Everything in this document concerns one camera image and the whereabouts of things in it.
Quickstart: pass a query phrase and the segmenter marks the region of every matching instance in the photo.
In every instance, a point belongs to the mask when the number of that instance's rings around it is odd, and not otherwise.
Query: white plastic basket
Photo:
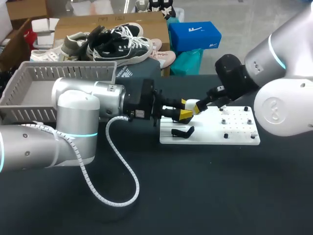
[[[115,83],[116,62],[23,62],[0,99],[5,124],[55,122],[51,93],[60,77]]]

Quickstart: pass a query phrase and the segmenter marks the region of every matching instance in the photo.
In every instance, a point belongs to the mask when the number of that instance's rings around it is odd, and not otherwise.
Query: white pegboard
[[[259,145],[260,137],[255,124],[252,109],[248,107],[226,107],[220,111],[217,107],[208,107],[200,115],[193,117],[188,125],[173,123],[171,118],[162,117],[160,122],[160,142],[163,144],[225,144],[225,145]],[[194,133],[188,139],[173,137],[172,129],[187,132],[191,126]]]

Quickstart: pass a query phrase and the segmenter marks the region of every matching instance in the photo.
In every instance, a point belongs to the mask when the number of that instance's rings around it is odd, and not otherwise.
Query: black tabletop
[[[169,98],[203,98],[216,76],[156,82]],[[232,105],[252,106],[255,94]],[[150,121],[114,123],[112,140],[140,180],[127,208],[103,206],[79,168],[0,174],[0,233],[107,235],[312,234],[312,133],[282,138],[260,126],[259,146],[162,145]],[[87,166],[96,189],[122,202],[134,182],[99,128]]]

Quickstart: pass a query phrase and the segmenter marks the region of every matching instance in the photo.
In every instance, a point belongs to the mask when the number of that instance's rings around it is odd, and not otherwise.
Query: blue shoe box
[[[169,31],[177,52],[218,48],[222,39],[212,22],[171,23]]]

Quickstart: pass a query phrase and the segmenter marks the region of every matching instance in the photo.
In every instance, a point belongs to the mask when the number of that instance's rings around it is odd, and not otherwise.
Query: red object
[[[25,38],[25,41],[29,44],[29,49],[35,50],[35,48],[33,47],[33,44],[36,41],[37,33],[33,32],[32,29],[28,29],[24,33],[24,38]]]

